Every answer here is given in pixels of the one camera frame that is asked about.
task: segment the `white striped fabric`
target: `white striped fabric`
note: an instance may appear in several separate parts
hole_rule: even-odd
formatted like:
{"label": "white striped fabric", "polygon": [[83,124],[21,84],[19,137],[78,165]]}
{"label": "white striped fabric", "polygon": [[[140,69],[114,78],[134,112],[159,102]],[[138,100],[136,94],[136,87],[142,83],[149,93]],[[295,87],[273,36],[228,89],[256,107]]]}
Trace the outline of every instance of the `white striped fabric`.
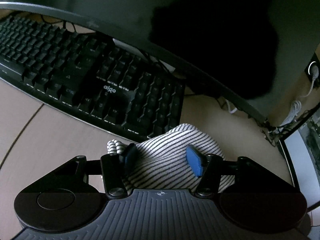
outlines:
{"label": "white striped fabric", "polygon": [[[217,142],[191,124],[183,123],[164,135],[137,144],[140,156],[130,176],[123,178],[127,190],[132,188],[177,189],[193,192],[197,178],[186,159],[186,147],[194,145],[202,154],[213,153],[223,157]],[[126,145],[118,140],[109,141],[108,154],[120,154]],[[219,192],[234,183],[234,176],[221,176]]]}

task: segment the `desk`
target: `desk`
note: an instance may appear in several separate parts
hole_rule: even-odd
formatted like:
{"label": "desk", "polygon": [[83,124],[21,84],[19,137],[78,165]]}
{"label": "desk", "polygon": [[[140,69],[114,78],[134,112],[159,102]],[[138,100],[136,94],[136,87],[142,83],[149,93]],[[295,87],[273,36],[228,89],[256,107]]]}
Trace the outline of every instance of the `desk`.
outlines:
{"label": "desk", "polygon": [[[3,81],[0,98],[1,161],[10,150],[0,169],[0,239],[7,240],[21,230],[13,201],[23,188],[76,155],[99,159],[107,152],[109,140],[129,141],[42,105]],[[180,122],[191,123],[211,135],[228,160],[248,156],[291,182],[277,148],[263,138],[254,120],[243,112],[231,115],[213,98],[192,96],[184,100]],[[103,192],[99,176],[90,177],[89,183]]]}

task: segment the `blue pad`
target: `blue pad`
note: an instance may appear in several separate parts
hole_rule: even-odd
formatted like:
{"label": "blue pad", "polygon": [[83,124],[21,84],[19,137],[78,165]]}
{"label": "blue pad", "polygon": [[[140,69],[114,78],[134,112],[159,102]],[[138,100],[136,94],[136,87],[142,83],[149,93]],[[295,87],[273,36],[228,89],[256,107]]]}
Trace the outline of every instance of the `blue pad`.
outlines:
{"label": "blue pad", "polygon": [[193,145],[187,146],[187,161],[193,173],[200,178],[204,173],[203,164],[205,164],[206,157],[202,155]]}

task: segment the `black mechanical keyboard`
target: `black mechanical keyboard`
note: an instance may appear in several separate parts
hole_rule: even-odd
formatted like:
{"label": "black mechanical keyboard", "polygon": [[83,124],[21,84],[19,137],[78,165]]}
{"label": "black mechanical keyboard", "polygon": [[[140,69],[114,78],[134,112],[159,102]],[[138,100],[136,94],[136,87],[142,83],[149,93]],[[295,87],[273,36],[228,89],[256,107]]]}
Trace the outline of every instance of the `black mechanical keyboard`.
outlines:
{"label": "black mechanical keyboard", "polygon": [[136,142],[180,121],[184,83],[116,47],[29,18],[0,23],[0,78],[88,124]]}

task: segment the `white cable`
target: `white cable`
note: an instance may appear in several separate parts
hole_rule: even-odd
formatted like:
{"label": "white cable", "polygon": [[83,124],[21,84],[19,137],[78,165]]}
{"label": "white cable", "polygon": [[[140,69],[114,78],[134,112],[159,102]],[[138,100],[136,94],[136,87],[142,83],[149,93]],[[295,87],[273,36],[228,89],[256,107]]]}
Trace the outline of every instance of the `white cable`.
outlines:
{"label": "white cable", "polygon": [[230,114],[234,114],[238,109],[235,107],[233,110],[231,110],[231,106],[228,100],[226,100],[227,106],[228,106],[228,111]]}
{"label": "white cable", "polygon": [[[319,68],[314,65],[312,62],[310,65],[309,65],[309,68],[308,68],[308,73],[310,75],[312,75],[312,82],[311,82],[311,88],[309,90],[309,93],[306,94],[305,96],[299,96],[299,98],[306,98],[307,96],[309,96],[312,92],[312,89],[313,89],[313,85],[315,83],[315,80],[318,78],[319,76]],[[294,100],[292,103],[291,103],[291,108],[290,108],[290,111],[289,111],[289,114],[288,116],[286,117],[286,119],[284,119],[284,121],[282,122],[282,124],[280,126],[284,126],[286,124],[289,124],[293,121],[293,119],[299,114],[299,112],[301,111],[302,109],[302,105],[301,105],[301,102],[299,100]],[[275,133],[279,133],[283,130],[283,127],[280,127],[279,129],[276,129],[274,130]]]}
{"label": "white cable", "polygon": [[313,89],[313,85],[315,84],[315,80],[319,76],[319,68],[316,65],[311,66],[312,63],[309,65],[309,68],[308,68],[308,73],[310,75],[312,75],[312,82],[311,82],[311,87],[310,87],[309,93],[306,94],[305,96],[299,96],[299,98],[306,98],[307,96],[309,96],[311,94],[312,89]]}
{"label": "white cable", "polygon": [[310,87],[309,93],[306,94],[305,96],[299,96],[299,97],[300,97],[300,98],[306,98],[306,97],[308,97],[308,96],[311,94],[311,92],[312,92],[314,83],[315,83],[315,80],[313,79],[312,82],[311,82],[311,87]]}
{"label": "white cable", "polygon": [[284,119],[284,121],[282,122],[282,124],[280,126],[284,126],[286,124],[291,123],[292,120],[299,114],[301,109],[302,109],[301,102],[298,100],[294,100],[291,103],[291,108],[290,108],[290,112],[289,112],[288,116],[286,117],[286,119]]}

